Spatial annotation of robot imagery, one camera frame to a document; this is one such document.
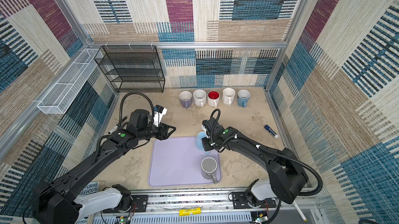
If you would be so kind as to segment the light blue mug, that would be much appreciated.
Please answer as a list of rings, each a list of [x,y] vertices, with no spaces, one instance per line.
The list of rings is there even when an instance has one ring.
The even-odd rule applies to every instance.
[[[196,137],[196,147],[199,151],[205,152],[206,154],[209,154],[209,151],[205,151],[202,143],[202,139],[206,138],[207,135],[205,132],[199,132],[197,137]]]

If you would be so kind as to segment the grey mug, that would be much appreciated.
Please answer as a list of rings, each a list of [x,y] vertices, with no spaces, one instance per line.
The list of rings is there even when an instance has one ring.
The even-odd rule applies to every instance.
[[[216,177],[217,162],[212,157],[205,157],[201,162],[202,176],[204,179],[212,180],[217,184],[219,181]]]

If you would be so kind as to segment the purple mug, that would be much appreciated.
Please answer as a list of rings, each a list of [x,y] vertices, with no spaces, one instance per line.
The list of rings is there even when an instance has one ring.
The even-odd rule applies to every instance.
[[[192,106],[193,98],[192,98],[192,93],[189,91],[183,91],[179,94],[179,99],[181,105],[185,108],[188,109]]]

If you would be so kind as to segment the cream mug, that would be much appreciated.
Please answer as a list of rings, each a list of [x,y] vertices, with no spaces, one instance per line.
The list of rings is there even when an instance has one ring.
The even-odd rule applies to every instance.
[[[206,105],[207,93],[201,89],[195,90],[193,92],[193,101],[197,107],[203,108]]]

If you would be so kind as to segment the white round mug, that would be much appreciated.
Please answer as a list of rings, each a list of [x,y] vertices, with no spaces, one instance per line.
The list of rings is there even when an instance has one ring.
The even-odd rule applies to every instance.
[[[219,104],[220,94],[217,91],[210,91],[207,94],[207,103],[209,106],[217,108]]]

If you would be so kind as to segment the white tall mug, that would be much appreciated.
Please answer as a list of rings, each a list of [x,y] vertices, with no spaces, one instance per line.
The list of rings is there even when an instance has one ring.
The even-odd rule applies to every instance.
[[[230,106],[233,103],[234,96],[236,95],[236,91],[232,88],[225,88],[222,92],[222,103],[225,106]]]

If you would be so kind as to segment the teal blue square mug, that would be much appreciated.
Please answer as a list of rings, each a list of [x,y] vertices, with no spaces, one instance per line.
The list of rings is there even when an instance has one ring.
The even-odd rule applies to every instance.
[[[238,92],[238,105],[240,107],[246,108],[251,94],[248,90],[239,90]]]

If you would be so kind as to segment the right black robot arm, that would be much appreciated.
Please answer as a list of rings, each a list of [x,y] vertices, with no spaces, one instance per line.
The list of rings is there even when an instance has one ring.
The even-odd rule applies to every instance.
[[[250,139],[236,128],[224,128],[218,123],[220,114],[220,109],[216,109],[202,122],[206,134],[202,140],[204,149],[219,153],[225,150],[238,152],[268,173],[267,180],[257,179],[247,187],[245,194],[249,206],[259,207],[268,198],[292,204],[298,196],[314,196],[321,192],[323,180],[320,174],[298,160],[290,149],[274,149]]]

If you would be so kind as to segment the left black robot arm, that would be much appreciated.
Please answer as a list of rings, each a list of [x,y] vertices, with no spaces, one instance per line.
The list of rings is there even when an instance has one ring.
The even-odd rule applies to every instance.
[[[128,122],[119,121],[118,129],[101,136],[95,152],[65,175],[50,183],[41,181],[33,190],[33,199],[28,204],[32,215],[41,224],[73,224],[81,219],[83,205],[76,197],[98,174],[128,151],[138,148],[141,140],[168,139],[176,131],[174,126],[154,124],[157,109],[137,109]]]

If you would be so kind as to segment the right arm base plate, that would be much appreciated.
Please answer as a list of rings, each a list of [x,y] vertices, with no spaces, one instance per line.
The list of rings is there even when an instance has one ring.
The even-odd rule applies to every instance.
[[[233,203],[234,209],[245,209],[245,208],[276,208],[277,203],[272,198],[267,198],[261,201],[260,205],[252,206],[247,198],[244,191],[233,191],[228,194],[228,199]]]

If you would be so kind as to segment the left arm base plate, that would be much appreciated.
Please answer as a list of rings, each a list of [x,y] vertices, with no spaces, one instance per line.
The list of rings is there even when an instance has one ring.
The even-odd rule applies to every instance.
[[[148,195],[131,195],[131,201],[127,213],[144,213],[147,210]]]

